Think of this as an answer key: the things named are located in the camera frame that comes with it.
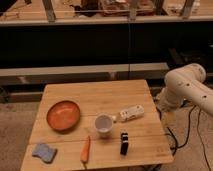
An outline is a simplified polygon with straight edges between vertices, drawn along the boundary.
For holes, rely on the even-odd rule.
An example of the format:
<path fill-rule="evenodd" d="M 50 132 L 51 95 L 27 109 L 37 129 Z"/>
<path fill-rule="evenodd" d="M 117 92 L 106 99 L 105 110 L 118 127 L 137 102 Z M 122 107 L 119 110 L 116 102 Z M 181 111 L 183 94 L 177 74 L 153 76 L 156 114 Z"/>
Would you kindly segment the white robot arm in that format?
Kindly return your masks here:
<path fill-rule="evenodd" d="M 205 79 L 206 71 L 197 63 L 169 71 L 157 107 L 162 112 L 174 111 L 188 100 L 213 117 L 213 89 L 203 84 Z"/>

